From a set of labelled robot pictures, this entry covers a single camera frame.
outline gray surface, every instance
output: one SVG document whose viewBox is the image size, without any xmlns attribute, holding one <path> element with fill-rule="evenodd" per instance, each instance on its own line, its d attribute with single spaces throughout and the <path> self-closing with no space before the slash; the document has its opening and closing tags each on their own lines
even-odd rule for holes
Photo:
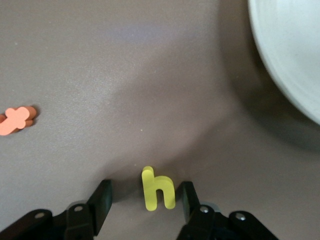
<svg viewBox="0 0 320 240">
<path fill-rule="evenodd" d="M 266 74 L 245 1 L 1 1 L 0 34 L 1 111 L 39 111 L 0 138 L 0 229 L 112 178 L 98 240 L 175 239 L 181 202 L 144 208 L 150 165 L 281 240 L 320 239 L 320 128 Z"/>
</svg>

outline orange object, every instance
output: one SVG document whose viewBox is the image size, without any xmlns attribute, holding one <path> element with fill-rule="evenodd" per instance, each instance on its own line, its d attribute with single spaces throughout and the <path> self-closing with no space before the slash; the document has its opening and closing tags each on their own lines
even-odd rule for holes
<svg viewBox="0 0 320 240">
<path fill-rule="evenodd" d="M 19 108 L 8 108 L 5 115 L 0 114 L 0 135 L 6 136 L 30 127 L 37 111 L 32 106 L 21 106 Z"/>
</svg>

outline plate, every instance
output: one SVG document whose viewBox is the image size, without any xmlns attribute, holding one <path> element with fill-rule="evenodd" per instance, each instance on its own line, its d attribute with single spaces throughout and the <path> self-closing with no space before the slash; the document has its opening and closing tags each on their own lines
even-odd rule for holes
<svg viewBox="0 0 320 240">
<path fill-rule="evenodd" d="M 249 0 L 249 14 L 274 82 L 320 125 L 320 1 Z"/>
</svg>

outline yellow toy letter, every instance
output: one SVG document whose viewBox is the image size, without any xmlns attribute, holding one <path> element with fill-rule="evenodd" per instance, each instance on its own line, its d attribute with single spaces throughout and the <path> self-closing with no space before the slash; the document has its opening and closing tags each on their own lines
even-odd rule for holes
<svg viewBox="0 0 320 240">
<path fill-rule="evenodd" d="M 157 209 L 157 190 L 162 190 L 164 205 L 167 209 L 176 206 L 175 186 L 167 176 L 156 176 L 152 167 L 146 166 L 142 170 L 142 184 L 145 207 L 148 211 Z"/>
</svg>

